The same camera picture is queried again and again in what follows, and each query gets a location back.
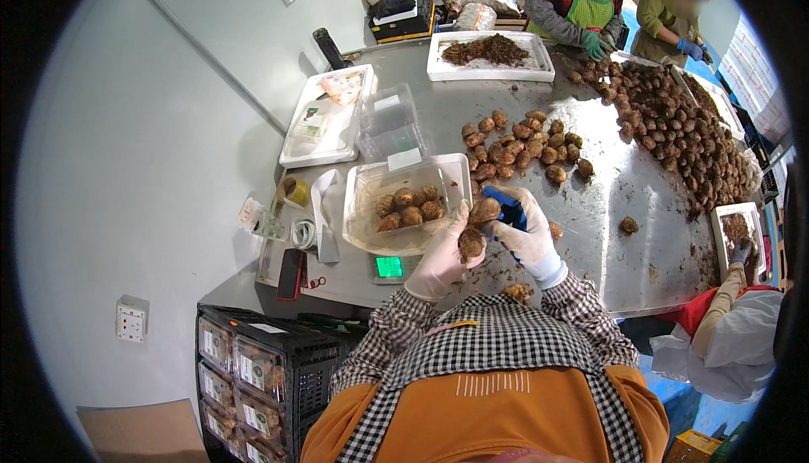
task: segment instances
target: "checkered sleeve cover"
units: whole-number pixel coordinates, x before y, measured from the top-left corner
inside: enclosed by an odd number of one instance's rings
[[[403,287],[371,313],[370,330],[332,377],[332,397],[358,384],[376,384],[391,360],[426,333],[437,313]]]
[[[554,319],[583,331],[603,366],[622,364],[638,368],[638,349],[604,310],[592,281],[580,280],[568,272],[561,284],[544,292],[541,308]]]

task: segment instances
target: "smartphone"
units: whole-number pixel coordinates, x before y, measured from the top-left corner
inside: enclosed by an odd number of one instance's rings
[[[275,297],[283,301],[295,301],[301,286],[307,282],[306,253],[300,249],[287,249],[281,261],[281,275]]]

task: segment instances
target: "worker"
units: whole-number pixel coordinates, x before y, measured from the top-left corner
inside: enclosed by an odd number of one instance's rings
[[[638,352],[568,270],[528,190],[486,187],[501,204],[484,225],[544,295],[540,307],[491,293],[441,314],[469,219],[459,205],[404,287],[332,378],[334,397],[301,461],[660,461],[668,422]]]
[[[713,63],[699,30],[699,16],[709,0],[638,0],[641,29],[631,53],[661,64],[685,67],[688,57]]]
[[[752,249],[749,239],[740,240],[722,285],[667,317],[678,324],[670,335],[650,340],[653,372],[723,401],[744,403],[762,395],[775,368],[784,293],[754,285],[758,259]]]
[[[531,33],[581,47],[596,61],[616,48],[624,0],[525,0]]]

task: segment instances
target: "orange shirt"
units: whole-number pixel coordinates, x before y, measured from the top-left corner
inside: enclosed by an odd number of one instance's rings
[[[668,419],[641,372],[606,368],[641,438],[646,461],[661,461]],[[335,461],[378,385],[341,391],[309,430],[302,463]],[[586,463],[609,463],[607,440],[584,375],[577,369],[461,373],[408,385],[376,461],[455,462],[537,448]]]

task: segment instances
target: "digital scale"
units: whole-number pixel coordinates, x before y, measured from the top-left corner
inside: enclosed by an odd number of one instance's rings
[[[404,284],[421,256],[379,256],[368,254],[368,275],[374,284]]]

